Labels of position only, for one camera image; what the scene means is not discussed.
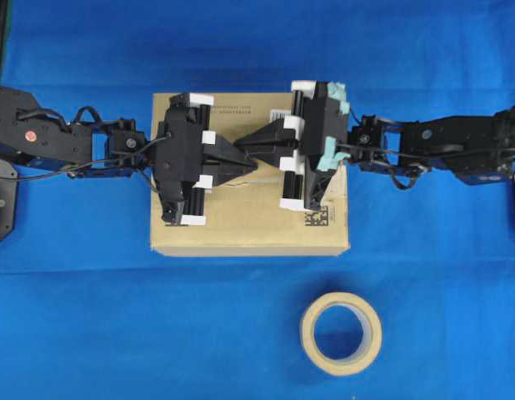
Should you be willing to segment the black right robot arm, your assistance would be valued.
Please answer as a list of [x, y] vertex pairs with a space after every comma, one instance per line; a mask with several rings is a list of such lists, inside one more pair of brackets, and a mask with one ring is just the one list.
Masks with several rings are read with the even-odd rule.
[[281, 208], [316, 212], [339, 166], [388, 175], [408, 190], [433, 169], [468, 185], [506, 181], [515, 163], [515, 106], [492, 116], [394, 122], [351, 112], [340, 82], [294, 81], [292, 111], [235, 145], [284, 173]]

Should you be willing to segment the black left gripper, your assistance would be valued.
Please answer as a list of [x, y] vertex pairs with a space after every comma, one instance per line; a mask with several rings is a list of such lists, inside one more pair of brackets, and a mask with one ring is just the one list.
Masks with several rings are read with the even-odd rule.
[[[151, 148], [152, 179], [169, 225], [203, 226], [205, 191], [254, 172], [258, 165], [209, 129], [213, 96], [182, 93], [169, 99]], [[205, 159], [231, 164], [208, 164]]]

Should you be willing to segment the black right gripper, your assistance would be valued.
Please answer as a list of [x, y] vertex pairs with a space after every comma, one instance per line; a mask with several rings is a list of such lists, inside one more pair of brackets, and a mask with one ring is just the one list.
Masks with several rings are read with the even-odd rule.
[[338, 149], [348, 136], [346, 85], [298, 80], [291, 83], [291, 92], [290, 115], [234, 144], [245, 161], [260, 160], [284, 172], [281, 208], [318, 211], [340, 164], [349, 157]]

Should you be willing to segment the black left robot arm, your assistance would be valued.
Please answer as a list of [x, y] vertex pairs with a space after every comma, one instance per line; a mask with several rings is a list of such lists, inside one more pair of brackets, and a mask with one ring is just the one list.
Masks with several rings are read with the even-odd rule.
[[149, 169], [161, 219], [203, 225], [205, 192], [257, 168], [211, 130], [213, 103], [213, 97], [192, 92], [170, 97], [153, 139], [147, 139], [132, 119], [104, 121], [85, 106], [66, 122], [31, 93], [0, 86], [0, 158], [70, 178], [130, 177]]

